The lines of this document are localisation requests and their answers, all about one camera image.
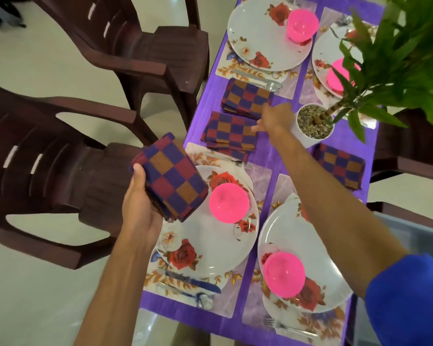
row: checkered napkin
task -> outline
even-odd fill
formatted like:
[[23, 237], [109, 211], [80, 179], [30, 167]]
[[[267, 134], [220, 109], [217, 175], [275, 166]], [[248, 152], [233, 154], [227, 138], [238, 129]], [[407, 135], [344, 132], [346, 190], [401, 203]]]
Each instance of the checkered napkin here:
[[261, 106], [266, 102], [271, 105], [273, 96], [273, 92], [264, 88], [231, 78], [221, 101], [221, 107], [226, 113], [258, 120], [261, 118]]
[[146, 191], [165, 220], [185, 221], [205, 200], [209, 188], [170, 132], [132, 161], [146, 172]]
[[319, 144], [314, 158], [346, 188], [361, 189], [366, 161], [356, 155]]
[[213, 111], [201, 141], [207, 148], [247, 161], [248, 153], [255, 150], [257, 134], [251, 127], [256, 124], [252, 119]]

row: potted plant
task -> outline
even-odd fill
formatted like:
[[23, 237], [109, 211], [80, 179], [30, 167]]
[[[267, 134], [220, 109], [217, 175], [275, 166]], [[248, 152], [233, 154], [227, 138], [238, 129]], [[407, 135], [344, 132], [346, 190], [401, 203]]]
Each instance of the potted plant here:
[[[332, 134], [334, 130], [334, 125], [331, 124], [332, 117], [326, 115], [326, 112], [327, 108], [323, 105], [310, 103], [301, 107], [295, 115], [292, 133], [305, 148], [318, 144]], [[321, 120], [317, 124], [315, 117], [319, 115], [323, 116], [324, 122]]]
[[[401, 14], [404, 25], [398, 23]], [[333, 68], [344, 87], [343, 98], [315, 123], [327, 124], [332, 113], [341, 109], [332, 123], [347, 114], [350, 128], [362, 142], [365, 135], [358, 113], [407, 127], [385, 107], [421, 108], [433, 124], [433, 0], [387, 0], [374, 40], [355, 11], [352, 16], [354, 36], [340, 42], [350, 81]], [[362, 63], [353, 58], [345, 43], [362, 52]]]

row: white tile floor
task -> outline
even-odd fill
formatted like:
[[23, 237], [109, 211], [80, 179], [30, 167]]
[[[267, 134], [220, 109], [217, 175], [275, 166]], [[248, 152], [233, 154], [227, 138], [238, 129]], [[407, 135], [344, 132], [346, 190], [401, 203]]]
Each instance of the white tile floor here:
[[[236, 0], [198, 0], [214, 60]], [[145, 31], [187, 25], [184, 0], [133, 0]], [[36, 5], [19, 5], [27, 29], [0, 28], [0, 86], [34, 97], [71, 96], [127, 107], [116, 76], [91, 66], [61, 28]], [[161, 136], [185, 129], [169, 96], [146, 95], [142, 116]], [[63, 113], [60, 118], [102, 143], [141, 143], [122, 126]], [[433, 218], [433, 181], [401, 175], [372, 185], [369, 201], [387, 201]], [[106, 236], [73, 215], [11, 216], [25, 231], [65, 244]], [[70, 345], [96, 288], [106, 259], [71, 271], [0, 246], [0, 346]], [[177, 322], [140, 310], [135, 345], [167, 346]], [[212, 344], [232, 341], [212, 337]]]

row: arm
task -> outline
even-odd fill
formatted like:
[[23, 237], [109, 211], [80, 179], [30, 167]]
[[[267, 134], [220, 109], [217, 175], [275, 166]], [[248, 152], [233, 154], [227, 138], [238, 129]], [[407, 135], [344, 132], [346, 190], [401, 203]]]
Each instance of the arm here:
[[131, 345], [144, 278], [162, 228], [144, 190], [146, 176], [139, 164], [125, 194], [124, 223], [88, 307], [75, 346]]
[[290, 133], [293, 119], [289, 103], [264, 105], [254, 130], [268, 132], [329, 256], [353, 291], [364, 298], [372, 279], [408, 252]]

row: white pot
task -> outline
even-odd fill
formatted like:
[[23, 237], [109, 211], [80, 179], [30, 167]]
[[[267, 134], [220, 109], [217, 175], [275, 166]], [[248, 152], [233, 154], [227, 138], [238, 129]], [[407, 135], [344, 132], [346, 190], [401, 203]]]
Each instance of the white pot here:
[[[315, 105], [315, 106], [318, 106], [318, 107], [321, 107], [321, 108], [327, 110], [327, 108], [324, 107], [323, 105], [316, 104], [316, 103], [305, 104], [303, 107], [306, 107], [306, 106], [309, 106], [309, 105]], [[302, 110], [303, 107], [301, 107], [298, 110], [297, 114], [295, 114], [294, 126], [292, 127], [292, 133], [294, 134], [294, 136], [300, 141], [300, 143], [305, 148], [309, 148], [311, 146], [314, 146], [315, 144], [320, 143], [321, 141], [325, 140], [326, 138], [328, 138], [333, 133], [333, 131], [335, 130], [335, 125], [332, 126], [332, 130], [329, 133], [329, 136], [327, 136], [325, 138], [315, 139], [315, 138], [308, 137], [306, 134], [304, 134], [303, 132], [301, 132], [300, 128], [298, 127], [298, 121], [297, 121], [297, 119], [298, 119], [298, 113], [299, 113], [300, 110]]]

